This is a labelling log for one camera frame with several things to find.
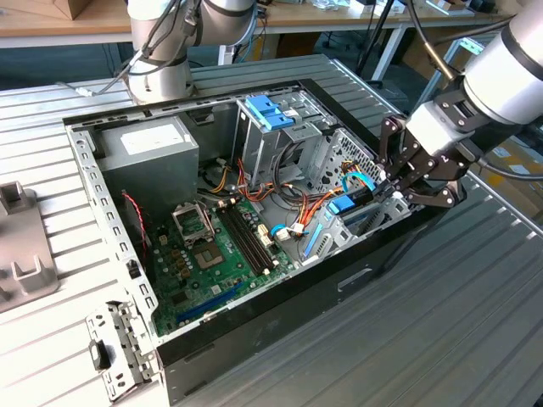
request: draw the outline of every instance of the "robotic arm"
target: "robotic arm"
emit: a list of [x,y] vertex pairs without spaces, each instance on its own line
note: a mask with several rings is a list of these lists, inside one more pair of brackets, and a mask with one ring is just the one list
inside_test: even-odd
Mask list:
[[188,47],[238,45],[252,36],[256,1],[129,0],[128,14],[135,51],[152,50],[144,52],[129,70],[128,85],[139,101],[153,103],[190,96]]
[[[378,199],[400,191],[414,204],[450,208],[461,202],[465,192],[458,180],[469,165],[492,170],[484,155],[543,114],[541,41],[543,0],[534,0],[445,92],[408,119],[387,118],[379,161],[388,181]],[[446,185],[428,190],[422,180]]]

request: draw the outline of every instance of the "gray plastic holder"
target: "gray plastic holder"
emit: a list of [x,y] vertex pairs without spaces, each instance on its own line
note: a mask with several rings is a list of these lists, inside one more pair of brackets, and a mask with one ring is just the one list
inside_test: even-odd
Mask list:
[[36,194],[18,182],[0,185],[0,313],[58,287]]

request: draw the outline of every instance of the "red wire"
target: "red wire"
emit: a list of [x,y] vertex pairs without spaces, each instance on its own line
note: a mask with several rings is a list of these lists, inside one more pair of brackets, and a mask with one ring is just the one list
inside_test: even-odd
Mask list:
[[136,210],[137,218],[139,219],[139,226],[142,230],[143,255],[145,255],[145,251],[147,250],[147,244],[145,244],[145,227],[143,226],[142,211],[139,209],[139,205],[130,195],[128,195],[126,192],[123,192],[122,196],[128,199]]

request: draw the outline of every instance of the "blue plastic clip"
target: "blue plastic clip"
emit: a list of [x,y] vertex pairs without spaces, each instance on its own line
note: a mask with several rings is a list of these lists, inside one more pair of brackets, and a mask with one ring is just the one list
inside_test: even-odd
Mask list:
[[279,105],[266,95],[245,99],[245,104],[268,130],[281,129],[294,124],[294,120],[285,116]]

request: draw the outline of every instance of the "black metal frame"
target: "black metal frame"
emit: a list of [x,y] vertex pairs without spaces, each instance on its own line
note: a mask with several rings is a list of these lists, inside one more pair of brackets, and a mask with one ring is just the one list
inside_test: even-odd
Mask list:
[[[221,96],[271,91],[299,86],[314,97],[339,123],[360,138],[377,156],[378,139],[313,80],[287,81],[241,89]],[[191,98],[197,103],[218,95]],[[98,114],[64,119],[65,125],[82,130],[110,128],[125,124],[127,115],[143,113],[151,118],[151,109],[173,114],[175,106],[187,100],[156,103]],[[332,308],[369,281],[381,276],[420,237],[427,226],[445,213],[442,208],[424,208],[398,223],[372,234],[365,241],[325,259],[310,270],[270,288],[234,309],[216,315],[180,337],[158,347],[165,368],[171,403],[195,392],[207,382],[246,360],[255,352]]]

